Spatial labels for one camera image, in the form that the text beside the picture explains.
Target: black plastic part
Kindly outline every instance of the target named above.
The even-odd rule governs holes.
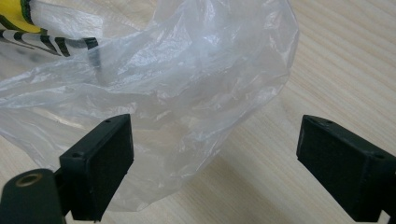
[[[71,183],[64,182],[62,169],[57,170],[54,175],[59,200],[61,201],[62,215],[65,217],[73,205],[77,204],[76,193],[71,187]]]
[[[392,223],[396,224],[396,180],[389,185],[389,190],[386,191],[386,200],[384,204],[384,211],[392,218]]]
[[[9,180],[3,188],[0,223],[65,223],[53,172],[38,169]]]
[[[63,180],[75,192],[68,205],[73,219],[100,221],[134,161],[130,115],[103,121],[60,161]]]
[[[355,221],[375,222],[394,208],[395,157],[338,124],[305,115],[297,156]]]
[[[389,219],[388,224],[396,224],[396,218],[391,217],[391,218]]]

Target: transparent plastic bag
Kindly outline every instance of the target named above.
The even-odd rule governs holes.
[[[131,114],[135,162],[111,204],[118,211],[176,192],[208,165],[286,83],[299,34],[287,0],[140,2],[152,6],[146,23],[112,1],[32,0],[31,19],[50,30],[0,35],[0,134],[39,166],[56,169],[100,121]]]

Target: metal ring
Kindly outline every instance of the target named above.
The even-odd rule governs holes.
[[[42,177],[43,177],[42,174],[26,175],[24,177],[21,177],[17,181],[16,186],[19,187],[19,188],[24,188],[24,187],[31,186],[31,185],[37,183]]]

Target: plastic bag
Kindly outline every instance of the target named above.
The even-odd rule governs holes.
[[[128,7],[121,16],[120,2],[147,18],[152,10],[151,20]],[[0,134],[56,169],[100,121],[130,113],[135,162],[111,204],[118,211],[176,192],[208,165],[232,128],[279,93],[298,41],[287,0],[29,7],[36,34],[0,33]]]

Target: wooden table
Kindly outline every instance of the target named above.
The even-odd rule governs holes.
[[[138,213],[106,212],[103,223],[354,223],[297,162],[301,118],[331,119],[396,155],[396,1],[291,4],[301,37],[280,95],[180,192]],[[0,186],[36,167],[3,138],[0,153]]]

